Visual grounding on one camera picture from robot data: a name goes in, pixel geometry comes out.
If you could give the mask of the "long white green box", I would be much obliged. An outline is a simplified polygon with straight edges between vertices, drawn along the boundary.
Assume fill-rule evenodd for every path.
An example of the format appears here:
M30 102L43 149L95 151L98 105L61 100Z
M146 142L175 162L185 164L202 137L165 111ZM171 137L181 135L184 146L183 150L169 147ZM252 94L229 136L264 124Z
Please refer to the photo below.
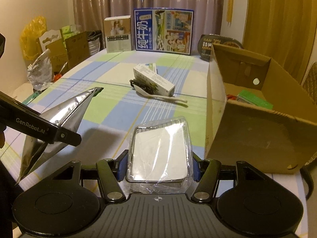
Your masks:
M139 63L133 68L134 77L156 95L171 97L174 95L175 85L157 73L155 63Z

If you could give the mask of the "white square plastic container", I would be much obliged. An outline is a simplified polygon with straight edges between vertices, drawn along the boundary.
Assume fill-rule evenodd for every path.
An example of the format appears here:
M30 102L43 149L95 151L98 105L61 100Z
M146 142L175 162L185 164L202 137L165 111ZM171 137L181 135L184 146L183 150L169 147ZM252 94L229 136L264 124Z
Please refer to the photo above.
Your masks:
M184 117L135 126L125 180L132 193L184 193L193 182L193 153Z

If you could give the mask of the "brown cardboard box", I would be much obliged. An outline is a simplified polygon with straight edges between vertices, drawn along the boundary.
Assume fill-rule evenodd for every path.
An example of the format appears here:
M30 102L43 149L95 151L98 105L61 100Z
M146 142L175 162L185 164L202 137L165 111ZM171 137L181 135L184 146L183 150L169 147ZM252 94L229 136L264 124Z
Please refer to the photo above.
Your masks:
M247 90L272 110L227 99ZM274 59L213 44L207 72L206 158L294 174L316 152L316 105Z

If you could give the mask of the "green white spray box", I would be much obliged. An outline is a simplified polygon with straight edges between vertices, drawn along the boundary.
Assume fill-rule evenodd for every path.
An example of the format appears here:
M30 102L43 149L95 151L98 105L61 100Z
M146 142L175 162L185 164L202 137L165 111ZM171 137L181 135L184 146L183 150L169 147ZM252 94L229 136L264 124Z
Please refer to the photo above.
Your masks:
M250 91L242 90L236 97L237 101L259 106L262 108L266 108L268 110L273 109L273 105L270 102L265 101L264 99L261 99L260 97L257 97L255 94L253 94Z

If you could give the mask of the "red small packet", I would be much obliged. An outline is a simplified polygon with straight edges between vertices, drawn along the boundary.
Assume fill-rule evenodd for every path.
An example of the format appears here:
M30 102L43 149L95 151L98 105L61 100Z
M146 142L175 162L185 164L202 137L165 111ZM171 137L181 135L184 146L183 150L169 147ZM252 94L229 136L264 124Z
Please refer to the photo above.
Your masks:
M234 95L227 95L227 99L236 100L236 96L234 96Z

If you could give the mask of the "blue milk carton box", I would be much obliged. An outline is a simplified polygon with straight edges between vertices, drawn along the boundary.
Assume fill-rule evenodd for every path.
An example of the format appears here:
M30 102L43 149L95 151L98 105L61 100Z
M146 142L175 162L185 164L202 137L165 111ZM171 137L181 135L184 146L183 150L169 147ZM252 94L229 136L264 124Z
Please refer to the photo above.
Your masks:
M194 11L173 8L134 9L135 49L191 54Z

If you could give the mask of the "white plastic spoon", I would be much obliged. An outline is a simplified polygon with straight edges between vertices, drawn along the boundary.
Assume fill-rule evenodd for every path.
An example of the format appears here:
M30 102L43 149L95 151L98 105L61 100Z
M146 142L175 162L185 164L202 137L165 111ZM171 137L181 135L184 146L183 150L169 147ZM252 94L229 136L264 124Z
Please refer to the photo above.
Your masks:
M145 90L140 88L139 86L135 85L134 89L137 93L141 94L144 97L147 98L158 98L158 99L164 99L166 101L173 101L173 102L182 102L182 103L187 103L186 99L182 98L176 98L176 97L169 97L169 96L162 96L162 95L152 95L150 93L147 93Z

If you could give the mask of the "brown side carton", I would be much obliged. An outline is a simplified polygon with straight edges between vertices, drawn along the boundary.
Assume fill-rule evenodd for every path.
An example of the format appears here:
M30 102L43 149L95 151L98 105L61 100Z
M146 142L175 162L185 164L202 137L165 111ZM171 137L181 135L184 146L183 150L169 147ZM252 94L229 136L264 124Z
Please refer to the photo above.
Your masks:
M90 56L86 32L71 36L65 42L62 39L58 39L46 47L50 50L49 59L53 73L58 73L64 64L67 63L67 66L62 71L64 74Z

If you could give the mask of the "beige photo product box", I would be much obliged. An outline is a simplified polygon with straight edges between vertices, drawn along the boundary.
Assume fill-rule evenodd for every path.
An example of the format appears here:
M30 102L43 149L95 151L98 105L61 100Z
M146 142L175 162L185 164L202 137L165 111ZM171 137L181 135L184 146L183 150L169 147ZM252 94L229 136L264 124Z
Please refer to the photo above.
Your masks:
M107 53L131 51L131 16L105 18L104 36Z

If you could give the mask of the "silver foil pouch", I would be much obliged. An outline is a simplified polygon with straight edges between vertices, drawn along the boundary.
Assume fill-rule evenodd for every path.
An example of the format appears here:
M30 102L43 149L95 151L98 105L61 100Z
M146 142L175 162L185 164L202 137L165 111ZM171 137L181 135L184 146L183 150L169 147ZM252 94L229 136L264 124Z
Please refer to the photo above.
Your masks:
M26 136L17 184L67 145L76 147L81 143L82 138L77 131L91 100L102 90L102 87L88 89L40 114L57 131L50 141Z

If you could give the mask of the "yellow plastic bag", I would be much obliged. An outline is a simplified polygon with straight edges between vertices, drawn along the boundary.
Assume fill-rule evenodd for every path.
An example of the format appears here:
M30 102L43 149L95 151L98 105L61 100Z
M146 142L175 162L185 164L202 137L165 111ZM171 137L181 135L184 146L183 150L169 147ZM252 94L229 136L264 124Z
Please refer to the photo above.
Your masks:
M37 16L24 27L19 42L25 61L34 61L42 53L39 38L46 31L47 23L44 16Z

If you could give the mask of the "checked tablecloth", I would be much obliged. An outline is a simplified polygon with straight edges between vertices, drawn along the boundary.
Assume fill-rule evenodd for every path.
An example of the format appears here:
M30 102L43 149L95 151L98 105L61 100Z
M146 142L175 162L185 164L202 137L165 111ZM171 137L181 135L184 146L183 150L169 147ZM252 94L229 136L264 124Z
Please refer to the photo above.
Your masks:
M175 85L175 96L187 100L176 105L139 96L130 86L133 68L139 63L156 64L158 73ZM68 71L60 80L30 102L38 112L94 87L102 92L89 104L78 132L79 146L67 146L27 178L19 182L27 190L71 160L93 164L116 158L129 145L135 125L183 116L189 124L193 151L204 157L206 133L206 77L208 63L198 56L155 52L101 51Z

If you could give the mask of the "crumpled silver bag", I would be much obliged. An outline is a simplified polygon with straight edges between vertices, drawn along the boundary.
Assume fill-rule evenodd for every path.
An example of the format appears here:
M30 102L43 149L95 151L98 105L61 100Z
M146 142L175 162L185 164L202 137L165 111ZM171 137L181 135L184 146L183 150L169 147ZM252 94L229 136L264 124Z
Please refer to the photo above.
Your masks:
M47 89L53 79L53 69L50 61L50 49L46 49L27 67L27 79L35 91Z

